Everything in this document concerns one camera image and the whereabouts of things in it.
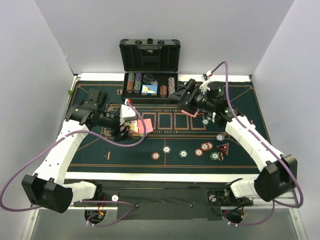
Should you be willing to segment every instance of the poker table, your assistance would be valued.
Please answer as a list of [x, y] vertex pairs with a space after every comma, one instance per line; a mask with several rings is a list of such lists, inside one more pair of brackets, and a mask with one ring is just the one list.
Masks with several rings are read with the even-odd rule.
[[[84, 79], [81, 77], [75, 82], [69, 107], [79, 104], [87, 97], [89, 89], [95, 88], [108, 93], [106, 107], [110, 113], [116, 113], [122, 104], [123, 81], [119, 81], [119, 76], [115, 80], [112, 75], [107, 80], [95, 80], [96, 77]], [[232, 104], [241, 109], [256, 130], [269, 140], [252, 82], [249, 78], [247, 81], [236, 82], [232, 81], [232, 76], [230, 79]], [[179, 80], [187, 81], [189, 77], [180, 77]], [[184, 82], [179, 81], [178, 85], [182, 87]], [[92, 176], [103, 176], [103, 179], [138, 178], [151, 181], [158, 179], [157, 176], [165, 176], [167, 181], [193, 181], [193, 176], [232, 176], [232, 179], [236, 179], [236, 176], [256, 176], [259, 173], [255, 162], [223, 127], [212, 122], [208, 125], [202, 123], [205, 118], [202, 113], [190, 117], [175, 104], [167, 103], [137, 103], [134, 107], [144, 119], [151, 119], [153, 132], [140, 145], [130, 148], [114, 146], [88, 135], [72, 159], [66, 178], [92, 179]], [[107, 127], [93, 127], [92, 131], [113, 139], [112, 130]], [[223, 141], [216, 140], [218, 134], [224, 136]], [[135, 137], [122, 144], [132, 144], [138, 140], [139, 137]], [[213, 148], [197, 156], [195, 150], [208, 142], [213, 144]], [[170, 153], [163, 152], [164, 146], [170, 147]], [[187, 151], [187, 157], [179, 156], [182, 150]], [[218, 153], [217, 160], [211, 160], [210, 154], [213, 152]], [[153, 153], [159, 153], [160, 158], [153, 159]]]

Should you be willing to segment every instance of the gray wall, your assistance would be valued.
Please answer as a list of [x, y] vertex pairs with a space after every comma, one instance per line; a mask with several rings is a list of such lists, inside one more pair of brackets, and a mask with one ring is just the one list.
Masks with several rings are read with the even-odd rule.
[[179, 72], [253, 74], [294, 0], [36, 0], [75, 73], [123, 73], [121, 39], [179, 39]]
[[253, 83], [272, 142], [298, 159], [309, 239], [319, 239], [320, 2], [295, 0]]
[[[33, 0], [2, 0], [0, 23], [2, 188], [13, 173], [55, 141], [73, 75]], [[32, 174], [36, 165], [24, 173]], [[30, 205], [21, 187], [23, 175], [5, 193], [9, 207]], [[20, 239], [27, 214], [0, 209], [0, 239]]]

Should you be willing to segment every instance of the case handle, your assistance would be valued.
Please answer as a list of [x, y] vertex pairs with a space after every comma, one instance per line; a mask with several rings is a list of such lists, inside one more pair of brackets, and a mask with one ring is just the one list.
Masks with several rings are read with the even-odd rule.
[[138, 40], [136, 44], [137, 48], [141, 50], [159, 50], [162, 49], [164, 44], [163, 40], [159, 40], [158, 44], [154, 44], [154, 40], [152, 38], [148, 38], [146, 42], [147, 44], [141, 44], [141, 41]]

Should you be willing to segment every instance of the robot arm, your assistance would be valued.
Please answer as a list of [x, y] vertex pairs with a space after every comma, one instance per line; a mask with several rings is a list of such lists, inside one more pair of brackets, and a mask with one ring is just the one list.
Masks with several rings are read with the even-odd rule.
[[263, 144], [267, 145], [289, 167], [294, 177], [297, 177], [297, 160], [292, 155], [271, 146], [255, 129], [248, 119], [235, 109], [238, 120], [229, 109], [225, 83], [209, 79], [211, 72], [204, 74], [204, 82], [190, 79], [180, 90], [170, 94], [168, 98], [177, 102], [180, 109], [191, 115], [203, 112], [212, 116], [212, 121], [225, 127], [225, 131], [235, 138], [257, 165], [260, 174], [253, 179], [239, 179], [226, 188], [232, 199], [258, 196], [268, 202], [292, 190], [295, 185], [287, 171]]
[[[94, 126], [113, 129], [116, 142], [131, 138], [126, 121], [137, 118], [135, 112], [122, 105], [118, 115], [104, 111], [108, 100], [106, 93], [91, 89], [88, 98], [80, 105], [73, 105], [67, 112], [57, 141], [73, 131], [91, 130]], [[71, 203], [92, 199], [97, 194], [97, 186], [81, 181], [64, 184], [68, 167], [87, 133], [75, 133], [67, 137], [63, 144], [54, 147], [33, 175], [25, 175], [22, 187], [33, 205], [38, 205], [58, 213], [63, 213]]]

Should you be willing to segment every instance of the white poker chip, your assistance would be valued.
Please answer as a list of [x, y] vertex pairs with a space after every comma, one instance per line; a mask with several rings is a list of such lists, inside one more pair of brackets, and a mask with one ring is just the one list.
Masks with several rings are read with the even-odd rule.
[[164, 146], [162, 150], [163, 150], [163, 152], [164, 152], [165, 154], [168, 154], [168, 153], [170, 153], [171, 148], [170, 148], [169, 146]]
[[206, 144], [206, 143], [202, 143], [202, 144], [201, 144], [201, 149], [202, 149], [203, 151], [207, 151], [207, 150], [209, 150], [209, 146], [208, 146], [208, 144]]
[[208, 120], [208, 119], [203, 119], [203, 120], [202, 120], [202, 124], [203, 124], [203, 125], [208, 125], [208, 123], [209, 123], [209, 120]]
[[215, 139], [217, 139], [219, 142], [222, 142], [223, 140], [225, 140], [225, 137], [222, 134], [218, 134]]

